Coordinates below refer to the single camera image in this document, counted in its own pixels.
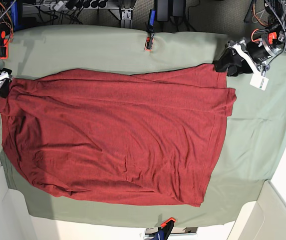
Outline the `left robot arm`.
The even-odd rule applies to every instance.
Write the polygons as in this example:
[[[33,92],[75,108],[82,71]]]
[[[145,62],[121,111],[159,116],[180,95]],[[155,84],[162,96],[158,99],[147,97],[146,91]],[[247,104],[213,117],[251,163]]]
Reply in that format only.
[[[286,53],[286,0],[266,0],[264,6],[269,17],[260,22],[263,29],[253,30],[250,38],[228,41],[214,63],[216,72],[226,72],[229,77],[252,74],[250,85],[263,91],[272,61]]]

